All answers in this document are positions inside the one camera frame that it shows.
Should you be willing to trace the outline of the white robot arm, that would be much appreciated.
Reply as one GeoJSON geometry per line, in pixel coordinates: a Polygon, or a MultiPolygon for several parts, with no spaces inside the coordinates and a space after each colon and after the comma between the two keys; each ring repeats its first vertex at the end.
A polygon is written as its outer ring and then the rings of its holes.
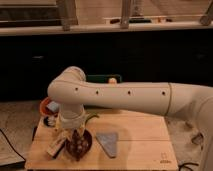
{"type": "Polygon", "coordinates": [[[213,87],[168,82],[92,83],[76,66],[66,68],[47,89],[59,104],[64,129],[85,124],[86,105],[174,117],[193,123],[204,137],[198,171],[213,171],[213,87]]]}

